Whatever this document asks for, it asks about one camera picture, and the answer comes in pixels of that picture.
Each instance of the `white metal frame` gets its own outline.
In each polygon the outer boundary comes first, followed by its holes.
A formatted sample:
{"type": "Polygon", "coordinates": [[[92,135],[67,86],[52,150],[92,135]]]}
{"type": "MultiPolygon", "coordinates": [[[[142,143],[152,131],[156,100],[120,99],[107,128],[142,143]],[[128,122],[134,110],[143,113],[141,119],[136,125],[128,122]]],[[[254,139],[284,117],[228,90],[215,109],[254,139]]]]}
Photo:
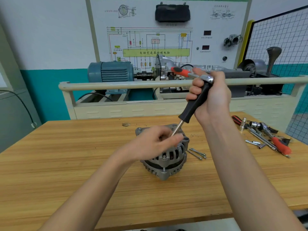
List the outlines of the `white metal frame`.
{"type": "MultiPolygon", "coordinates": [[[[75,101],[74,90],[105,90],[191,86],[192,80],[173,81],[134,81],[134,82],[105,82],[105,83],[70,83],[61,82],[59,88],[63,92],[68,113],[72,120],[94,118],[119,118],[139,116],[161,116],[180,114],[187,102],[183,98],[164,99],[158,92],[157,100],[126,101],[122,95],[117,102],[102,99],[100,102],[88,103],[93,95],[88,95],[75,101]]],[[[285,131],[302,95],[308,76],[276,77],[276,78],[233,78],[226,79],[228,85],[251,84],[285,84],[294,83],[291,95],[258,95],[232,98],[230,111],[244,111],[268,125],[285,131]]]]}

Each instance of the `left hand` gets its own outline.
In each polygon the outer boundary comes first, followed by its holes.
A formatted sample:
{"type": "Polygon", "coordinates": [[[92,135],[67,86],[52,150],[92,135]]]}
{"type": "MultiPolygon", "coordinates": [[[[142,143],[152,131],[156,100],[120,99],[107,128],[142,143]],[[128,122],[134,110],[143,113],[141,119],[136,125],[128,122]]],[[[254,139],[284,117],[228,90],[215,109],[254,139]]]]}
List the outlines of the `left hand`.
{"type": "Polygon", "coordinates": [[[121,147],[120,151],[127,152],[133,161],[153,159],[184,138],[182,134],[169,137],[171,134],[172,130],[166,126],[153,126],[121,147]]]}

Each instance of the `alternator housing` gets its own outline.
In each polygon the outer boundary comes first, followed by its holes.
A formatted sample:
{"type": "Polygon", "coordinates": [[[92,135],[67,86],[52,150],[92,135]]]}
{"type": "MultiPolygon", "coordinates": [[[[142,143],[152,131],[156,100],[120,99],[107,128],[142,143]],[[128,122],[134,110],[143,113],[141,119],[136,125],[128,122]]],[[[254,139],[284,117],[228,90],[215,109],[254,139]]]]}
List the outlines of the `alternator housing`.
{"type": "MultiPolygon", "coordinates": [[[[173,129],[176,127],[176,124],[166,125],[168,128],[173,129]]],[[[138,136],[147,128],[137,128],[135,130],[136,135],[138,136]]],[[[169,176],[179,172],[187,159],[187,148],[189,143],[189,138],[185,136],[185,133],[182,129],[179,129],[178,133],[184,135],[184,139],[176,146],[167,149],[167,151],[161,153],[158,157],[150,160],[141,160],[141,163],[145,168],[152,174],[159,177],[162,181],[167,180],[169,176]]]]}

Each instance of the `wooden workbench top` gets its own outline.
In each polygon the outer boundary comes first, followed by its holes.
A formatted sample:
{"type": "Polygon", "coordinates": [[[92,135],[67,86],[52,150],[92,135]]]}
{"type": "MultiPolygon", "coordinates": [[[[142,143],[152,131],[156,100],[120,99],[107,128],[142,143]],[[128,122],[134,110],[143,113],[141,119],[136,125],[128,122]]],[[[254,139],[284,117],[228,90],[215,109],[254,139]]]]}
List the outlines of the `wooden workbench top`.
{"type": "MultiPolygon", "coordinates": [[[[255,120],[243,112],[231,115],[255,120]]],[[[176,116],[156,116],[45,123],[0,154],[0,230],[37,230],[114,150],[135,137],[137,127],[177,122],[176,116]]],[[[193,117],[182,128],[189,146],[208,159],[188,154],[183,169],[166,181],[134,163],[96,228],[127,230],[232,216],[201,127],[193,117]]],[[[257,140],[247,130],[242,135],[257,140]]],[[[288,206],[308,208],[308,146],[295,140],[290,147],[294,154],[288,159],[249,144],[288,206]]]]}

